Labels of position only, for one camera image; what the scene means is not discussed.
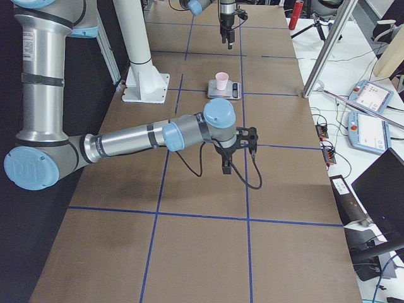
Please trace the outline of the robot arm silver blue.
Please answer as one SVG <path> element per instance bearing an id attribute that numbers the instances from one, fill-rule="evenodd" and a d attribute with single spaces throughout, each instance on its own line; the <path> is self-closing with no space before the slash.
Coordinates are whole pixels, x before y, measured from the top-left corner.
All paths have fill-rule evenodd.
<path id="1" fill-rule="evenodd" d="M 195 114 L 100 133 L 116 86 L 97 40 L 96 1 L 13 1 L 21 27 L 19 129 L 4 156 L 6 177 L 38 191 L 100 160 L 211 143 L 230 160 L 241 138 L 234 106 L 207 101 Z"/>
<path id="2" fill-rule="evenodd" d="M 189 10 L 194 16 L 200 15 L 214 1 L 209 0 L 184 0 L 179 1 L 183 9 Z M 235 16 L 239 14 L 236 1 L 217 1 L 218 21 L 220 24 L 220 35 L 222 43 L 227 44 L 227 49 L 233 47 L 235 41 L 235 30 L 233 29 Z"/>

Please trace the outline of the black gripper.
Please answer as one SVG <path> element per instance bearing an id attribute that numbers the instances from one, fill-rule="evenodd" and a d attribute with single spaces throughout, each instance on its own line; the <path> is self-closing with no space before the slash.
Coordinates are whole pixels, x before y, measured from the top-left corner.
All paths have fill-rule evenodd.
<path id="1" fill-rule="evenodd" d="M 230 147 L 224 147 L 224 143 L 221 141 L 218 141 L 217 139 L 214 139 L 214 146 L 215 146 L 215 151 L 222 157 L 222 172 L 223 174 L 231 174 L 232 168 L 231 164 L 228 162 L 229 160 L 232 160 L 232 155 L 233 153 L 241 149 L 242 146 L 238 141 L 236 141 L 233 145 Z"/>
<path id="2" fill-rule="evenodd" d="M 225 44 L 227 41 L 227 49 L 233 48 L 234 43 L 234 16 L 235 13 L 220 13 L 220 34 L 222 36 L 222 43 Z"/>

